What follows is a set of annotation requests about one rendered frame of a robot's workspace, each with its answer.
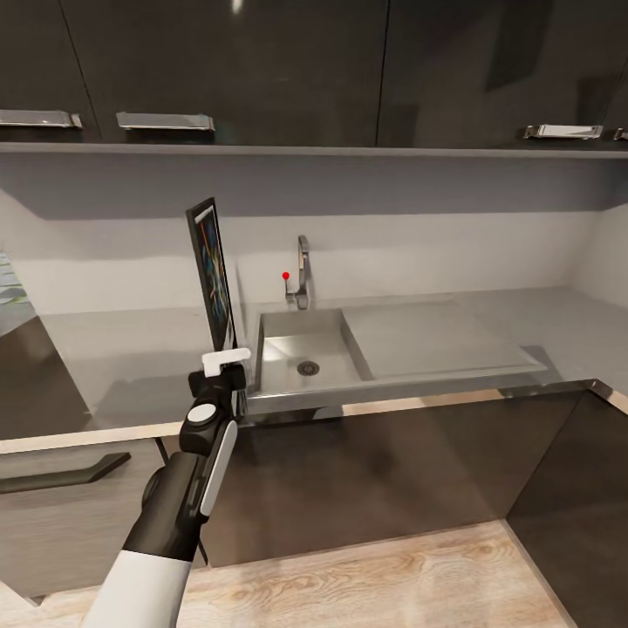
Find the poster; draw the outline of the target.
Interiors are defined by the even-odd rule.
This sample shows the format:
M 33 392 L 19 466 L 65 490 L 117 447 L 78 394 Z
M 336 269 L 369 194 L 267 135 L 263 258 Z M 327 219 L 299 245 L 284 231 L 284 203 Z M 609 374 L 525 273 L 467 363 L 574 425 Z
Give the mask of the poster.
M 186 210 L 214 353 L 236 348 L 236 331 L 215 198 Z

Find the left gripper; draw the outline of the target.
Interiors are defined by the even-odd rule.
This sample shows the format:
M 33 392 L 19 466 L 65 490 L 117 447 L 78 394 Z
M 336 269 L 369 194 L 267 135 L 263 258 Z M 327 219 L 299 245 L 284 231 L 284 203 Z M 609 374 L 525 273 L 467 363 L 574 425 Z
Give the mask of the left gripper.
M 201 392 L 218 386 L 225 390 L 231 397 L 232 391 L 244 390 L 246 388 L 246 378 L 243 365 L 230 365 L 226 364 L 222 366 L 222 372 L 218 376 L 211 376 L 207 378 L 205 371 L 195 371 L 188 377 L 188 383 L 191 387 L 191 392 L 195 399 L 200 396 Z

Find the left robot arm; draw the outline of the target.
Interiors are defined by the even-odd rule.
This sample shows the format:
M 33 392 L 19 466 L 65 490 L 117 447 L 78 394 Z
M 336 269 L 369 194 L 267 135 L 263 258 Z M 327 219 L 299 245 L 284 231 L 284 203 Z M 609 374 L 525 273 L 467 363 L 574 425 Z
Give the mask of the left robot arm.
M 142 513 L 79 628 L 175 628 L 184 590 L 236 442 L 231 392 L 244 390 L 248 348 L 201 355 L 188 377 L 195 403 L 179 434 L 181 451 L 154 472 Z

